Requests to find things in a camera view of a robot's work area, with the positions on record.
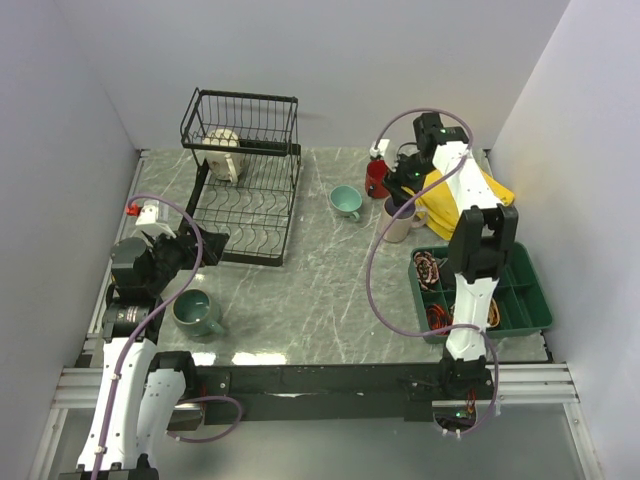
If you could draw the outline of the red mug black handle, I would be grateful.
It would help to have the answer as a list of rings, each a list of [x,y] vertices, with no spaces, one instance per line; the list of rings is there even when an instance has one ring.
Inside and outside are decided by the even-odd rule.
[[[369,161],[365,175],[365,193],[368,197],[384,199],[389,196],[388,190],[383,185],[387,171],[388,168],[383,159]]]

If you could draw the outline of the pink mug lilac inside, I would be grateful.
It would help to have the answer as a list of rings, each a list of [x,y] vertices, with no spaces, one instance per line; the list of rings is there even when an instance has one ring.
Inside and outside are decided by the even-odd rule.
[[[398,210],[399,206],[394,204],[392,197],[387,197],[377,224],[377,232],[379,234],[385,232],[383,239],[390,243],[404,241],[410,231],[424,226],[427,220],[427,208],[411,204],[392,222],[392,217]]]

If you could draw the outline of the white floral mug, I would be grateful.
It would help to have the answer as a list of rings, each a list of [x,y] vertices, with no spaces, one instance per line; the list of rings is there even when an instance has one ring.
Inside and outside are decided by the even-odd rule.
[[[216,180],[237,185],[244,171],[244,154],[239,153],[239,136],[231,129],[219,128],[203,139],[205,146],[229,148],[229,151],[206,150],[205,158],[212,176]]]

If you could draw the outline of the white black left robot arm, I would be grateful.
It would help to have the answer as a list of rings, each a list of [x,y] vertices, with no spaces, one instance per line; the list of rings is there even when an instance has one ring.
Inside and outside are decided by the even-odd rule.
[[[67,478],[158,478],[152,452],[174,407],[201,392],[191,354],[158,349],[161,293],[179,271],[217,264],[228,240],[186,230],[145,233],[112,247],[100,388],[89,435]]]

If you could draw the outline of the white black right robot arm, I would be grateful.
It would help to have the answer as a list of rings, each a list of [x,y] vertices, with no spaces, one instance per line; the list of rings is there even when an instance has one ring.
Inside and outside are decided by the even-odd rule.
[[[425,193],[446,185],[459,215],[447,262],[456,285],[452,325],[439,363],[438,385],[450,398],[491,387],[486,329],[493,292],[515,240],[518,212],[491,190],[472,158],[473,135],[460,121],[445,127],[444,111],[411,109],[417,151],[398,158],[383,180],[396,216]]]

